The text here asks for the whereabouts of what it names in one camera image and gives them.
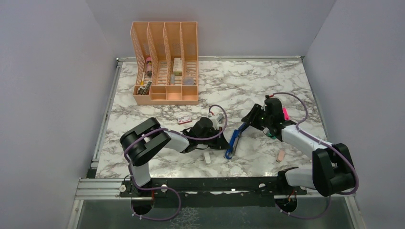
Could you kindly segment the red white staple box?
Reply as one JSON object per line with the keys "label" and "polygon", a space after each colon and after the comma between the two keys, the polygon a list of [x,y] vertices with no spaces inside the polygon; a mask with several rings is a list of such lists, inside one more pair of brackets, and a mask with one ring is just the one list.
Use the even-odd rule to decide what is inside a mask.
{"label": "red white staple box", "polygon": [[179,125],[190,123],[192,121],[192,117],[190,115],[185,115],[177,118],[177,122]]}

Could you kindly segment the small white stapler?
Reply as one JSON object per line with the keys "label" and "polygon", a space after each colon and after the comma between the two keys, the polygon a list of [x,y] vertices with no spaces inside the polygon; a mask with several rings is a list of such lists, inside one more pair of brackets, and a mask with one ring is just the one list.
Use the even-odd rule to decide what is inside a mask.
{"label": "small white stapler", "polygon": [[204,157],[204,161],[206,164],[210,164],[211,163],[211,157],[210,157],[210,153],[209,152],[204,152],[203,153],[203,157]]}

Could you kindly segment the blue stapler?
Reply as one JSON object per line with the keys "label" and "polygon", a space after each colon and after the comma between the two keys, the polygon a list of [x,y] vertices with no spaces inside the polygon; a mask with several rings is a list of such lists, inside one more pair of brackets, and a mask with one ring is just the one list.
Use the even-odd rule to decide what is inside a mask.
{"label": "blue stapler", "polygon": [[226,150],[225,155],[224,155],[226,159],[230,160],[235,156],[237,146],[238,146],[238,141],[242,135],[242,132],[244,132],[248,127],[249,127],[249,125],[243,123],[238,129],[234,130],[231,140],[229,142],[230,147]]}

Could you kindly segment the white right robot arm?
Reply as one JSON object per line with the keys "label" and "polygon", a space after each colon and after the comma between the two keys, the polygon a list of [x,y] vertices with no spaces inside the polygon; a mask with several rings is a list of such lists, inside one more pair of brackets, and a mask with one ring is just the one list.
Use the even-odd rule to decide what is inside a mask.
{"label": "white right robot arm", "polygon": [[305,187],[327,197],[350,195],[358,188],[359,179],[348,147],[342,143],[324,142],[300,129],[296,122],[285,117],[279,99],[270,97],[264,105],[255,104],[242,122],[258,130],[268,129],[271,136],[295,147],[312,160],[309,167],[279,171],[275,182],[279,193],[287,194],[294,187]]}

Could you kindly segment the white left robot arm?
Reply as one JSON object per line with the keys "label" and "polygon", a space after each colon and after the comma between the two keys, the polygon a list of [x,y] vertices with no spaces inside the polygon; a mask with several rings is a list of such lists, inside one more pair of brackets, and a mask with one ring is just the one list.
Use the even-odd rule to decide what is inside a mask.
{"label": "white left robot arm", "polygon": [[199,145],[214,150],[227,150],[230,144],[223,131],[222,127],[208,117],[200,118],[194,126],[181,132],[163,128],[155,117],[130,129],[121,136],[119,142],[133,177],[132,190],[139,196],[149,192],[151,181],[149,161],[160,150],[168,148],[185,154],[196,150]]}

